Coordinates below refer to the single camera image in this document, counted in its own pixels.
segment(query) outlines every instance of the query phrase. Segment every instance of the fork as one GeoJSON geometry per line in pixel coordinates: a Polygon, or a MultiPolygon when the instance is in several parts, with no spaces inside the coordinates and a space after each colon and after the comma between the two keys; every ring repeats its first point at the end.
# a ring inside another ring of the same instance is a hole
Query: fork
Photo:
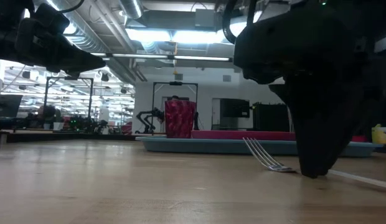
{"type": "MultiPolygon", "coordinates": [[[[265,151],[265,149],[256,139],[243,138],[243,140],[245,141],[245,144],[247,145],[247,147],[249,148],[253,156],[270,171],[284,172],[284,173],[299,173],[298,170],[285,166],[282,163],[278,162],[276,159],[274,159],[271,155],[269,155],[269,153],[265,151]]],[[[356,180],[359,182],[386,188],[386,182],[381,180],[361,177],[358,175],[348,174],[337,170],[329,170],[329,174],[333,174],[339,177],[348,178],[351,180],[356,180]]]]}
{"type": "Polygon", "coordinates": [[[253,156],[270,171],[297,173],[293,168],[285,166],[269,155],[256,139],[243,138],[243,140],[253,156]]]}

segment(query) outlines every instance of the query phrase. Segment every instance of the table surface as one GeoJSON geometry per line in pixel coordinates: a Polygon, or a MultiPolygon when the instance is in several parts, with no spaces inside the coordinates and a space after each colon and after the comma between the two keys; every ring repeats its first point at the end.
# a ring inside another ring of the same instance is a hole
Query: table surface
{"type": "MultiPolygon", "coordinates": [[[[298,167],[297,157],[278,157],[298,167]]],[[[386,181],[386,154],[335,170],[386,181]]],[[[386,223],[386,189],[262,168],[252,156],[173,154],[141,142],[0,147],[0,224],[386,223]]]]}

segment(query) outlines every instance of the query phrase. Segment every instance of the ceiling vent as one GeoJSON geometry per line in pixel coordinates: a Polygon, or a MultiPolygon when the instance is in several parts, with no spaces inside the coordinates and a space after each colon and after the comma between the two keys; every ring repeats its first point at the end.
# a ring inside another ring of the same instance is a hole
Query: ceiling vent
{"type": "Polygon", "coordinates": [[[224,75],[224,82],[231,82],[231,81],[232,81],[232,76],[224,75]]]}
{"type": "Polygon", "coordinates": [[[180,73],[175,74],[175,81],[183,81],[183,74],[180,74],[180,73]]]}

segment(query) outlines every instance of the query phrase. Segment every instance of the yellow object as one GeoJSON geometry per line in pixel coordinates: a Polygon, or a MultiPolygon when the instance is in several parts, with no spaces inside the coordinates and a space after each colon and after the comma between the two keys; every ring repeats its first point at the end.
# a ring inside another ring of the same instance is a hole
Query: yellow object
{"type": "Polygon", "coordinates": [[[381,129],[381,124],[372,128],[372,140],[374,144],[386,144],[386,134],[381,129]]]}

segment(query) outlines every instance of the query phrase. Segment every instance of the fork tines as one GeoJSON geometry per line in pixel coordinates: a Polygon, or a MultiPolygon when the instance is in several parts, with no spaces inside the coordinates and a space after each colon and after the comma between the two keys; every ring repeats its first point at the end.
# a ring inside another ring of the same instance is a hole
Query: fork tines
{"type": "Polygon", "coordinates": [[[245,144],[253,154],[253,156],[266,168],[275,172],[296,172],[290,167],[286,167],[282,163],[274,159],[269,153],[265,151],[262,145],[253,138],[243,138],[245,144]]]}

